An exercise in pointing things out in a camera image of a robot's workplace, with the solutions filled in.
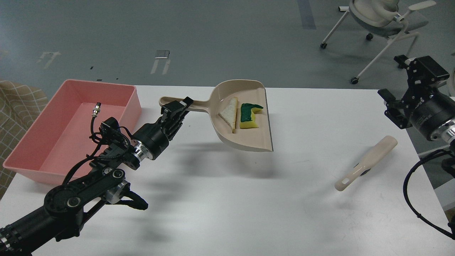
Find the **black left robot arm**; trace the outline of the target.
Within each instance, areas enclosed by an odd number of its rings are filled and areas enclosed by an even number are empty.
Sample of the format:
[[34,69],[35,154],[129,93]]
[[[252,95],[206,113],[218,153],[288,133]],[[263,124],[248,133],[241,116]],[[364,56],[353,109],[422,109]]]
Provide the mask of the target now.
[[92,129],[90,139],[96,143],[92,154],[46,194],[43,206],[1,228],[1,255],[31,256],[52,239],[77,237],[105,205],[146,210],[148,203],[130,189],[120,165],[136,170],[143,159],[155,160],[169,146],[193,102],[186,97],[164,104],[161,117],[135,133],[113,117],[102,122],[98,132]]

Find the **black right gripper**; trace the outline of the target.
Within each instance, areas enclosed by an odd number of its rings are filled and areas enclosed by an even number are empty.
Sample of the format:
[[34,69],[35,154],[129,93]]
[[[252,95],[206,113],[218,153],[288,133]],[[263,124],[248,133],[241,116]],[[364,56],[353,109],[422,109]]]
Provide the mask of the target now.
[[406,70],[408,89],[401,100],[388,89],[378,90],[385,102],[385,116],[400,129],[415,127],[428,141],[453,141],[454,100],[439,91],[450,77],[448,71],[428,55],[397,55],[394,60]]

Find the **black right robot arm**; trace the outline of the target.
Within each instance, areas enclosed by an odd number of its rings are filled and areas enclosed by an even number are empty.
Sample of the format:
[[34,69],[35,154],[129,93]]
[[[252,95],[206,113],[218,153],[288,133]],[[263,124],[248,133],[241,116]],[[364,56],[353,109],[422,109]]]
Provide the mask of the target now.
[[385,101],[385,116],[398,128],[415,128],[427,141],[442,140],[447,149],[434,149],[409,170],[403,182],[403,197],[416,217],[438,232],[454,239],[454,219],[448,223],[449,231],[433,224],[420,214],[408,197],[408,182],[411,175],[423,164],[442,157],[442,169],[454,176],[454,125],[455,104],[439,88],[450,78],[432,57],[409,58],[397,55],[394,61],[407,73],[407,90],[397,99],[389,90],[380,89],[378,94]]

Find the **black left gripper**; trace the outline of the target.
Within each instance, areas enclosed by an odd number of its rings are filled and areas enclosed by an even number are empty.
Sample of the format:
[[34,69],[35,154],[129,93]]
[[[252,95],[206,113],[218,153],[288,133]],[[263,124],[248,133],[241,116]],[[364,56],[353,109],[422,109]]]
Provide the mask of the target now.
[[134,155],[142,161],[145,158],[155,160],[169,146],[182,126],[187,110],[193,100],[185,97],[181,101],[172,101],[161,107],[161,119],[155,123],[146,123],[132,135],[135,143]]

